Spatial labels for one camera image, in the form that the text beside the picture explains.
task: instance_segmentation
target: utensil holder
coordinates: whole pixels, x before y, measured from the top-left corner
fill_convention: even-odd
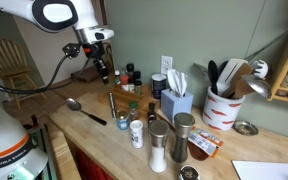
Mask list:
[[[186,91],[184,97],[178,97],[171,89],[165,89],[161,93],[161,111],[174,124],[174,116],[177,113],[191,113],[193,95]]]
[[[244,100],[245,96],[240,99],[226,99],[217,96],[208,87],[202,114],[204,123],[213,129],[229,130],[233,126]]]

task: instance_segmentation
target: chair back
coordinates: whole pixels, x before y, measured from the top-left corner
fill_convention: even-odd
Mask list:
[[[0,38],[0,74],[27,69],[27,61],[20,45],[6,38]]]

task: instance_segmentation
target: tissue box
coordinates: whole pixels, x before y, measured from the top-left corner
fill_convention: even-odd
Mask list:
[[[193,95],[188,91],[182,98],[175,96],[170,89],[165,89],[161,93],[161,111],[172,123],[177,113],[191,113],[192,103]]]

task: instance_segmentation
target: pepper shaker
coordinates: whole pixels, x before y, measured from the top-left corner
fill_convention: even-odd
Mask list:
[[[175,144],[171,157],[175,162],[184,162],[187,159],[187,142],[195,119],[191,114],[178,113],[174,116]]]

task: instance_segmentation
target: tissue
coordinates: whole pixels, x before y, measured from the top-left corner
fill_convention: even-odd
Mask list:
[[[161,92],[161,111],[174,123],[177,113],[191,113],[193,95],[186,90],[187,75],[175,69],[167,71],[167,80],[170,89]]]

